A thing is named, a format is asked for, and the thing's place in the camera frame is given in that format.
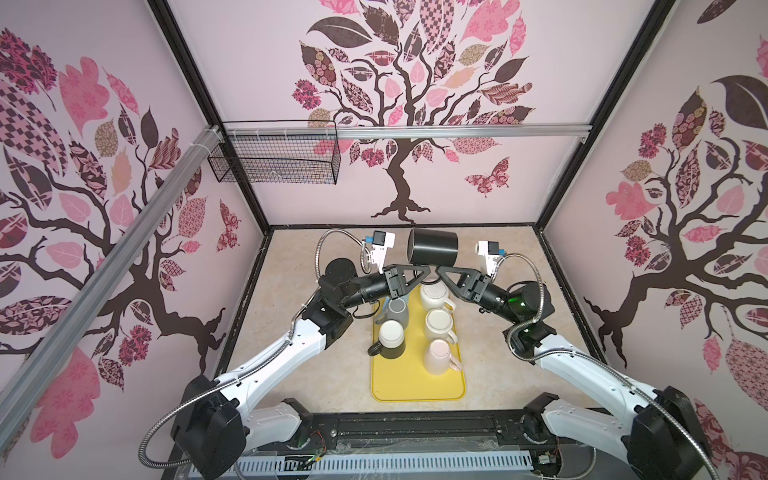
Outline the black mug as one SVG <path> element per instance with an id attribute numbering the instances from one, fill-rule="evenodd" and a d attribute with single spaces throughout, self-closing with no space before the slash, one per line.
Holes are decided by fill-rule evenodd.
<path id="1" fill-rule="evenodd" d="M 459 251 L 458 235 L 454 232 L 413 228 L 408 235 L 407 259 L 413 265 L 453 267 Z"/>

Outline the pale pink mug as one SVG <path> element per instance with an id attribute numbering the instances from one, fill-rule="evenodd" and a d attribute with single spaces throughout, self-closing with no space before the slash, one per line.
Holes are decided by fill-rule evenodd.
<path id="1" fill-rule="evenodd" d="M 463 370 L 462 363 L 453 355 L 450 345 L 442 339 L 435 339 L 428 344 L 423 365 L 425 370 L 434 376 L 443 375 L 450 370 Z"/>

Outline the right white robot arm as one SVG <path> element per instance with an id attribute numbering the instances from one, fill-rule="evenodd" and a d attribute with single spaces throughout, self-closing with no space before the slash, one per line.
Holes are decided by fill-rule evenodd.
<path id="1" fill-rule="evenodd" d="M 679 389 L 640 382 L 576 348 L 543 321 L 548 303 L 542 279 L 533 295 L 514 294 L 476 269 L 440 266 L 436 273 L 459 299 L 512 326 L 511 354 L 560 378 L 596 401 L 599 411 L 552 398 L 534 410 L 535 421 L 624 461 L 642 479 L 718 478 L 693 402 Z"/>

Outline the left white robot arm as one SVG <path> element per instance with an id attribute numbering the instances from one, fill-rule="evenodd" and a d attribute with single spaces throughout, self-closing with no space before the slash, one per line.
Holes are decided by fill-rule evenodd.
<path id="1" fill-rule="evenodd" d="M 359 276 L 352 261 L 337 258 L 317 280 L 289 331 L 250 361 L 214 380 L 200 375 L 182 396 L 171 428 L 174 443 L 205 479 L 232 467 L 256 440 L 247 418 L 277 384 L 328 349 L 353 322 L 352 308 L 409 294 L 431 273 L 428 266 L 392 264 Z"/>

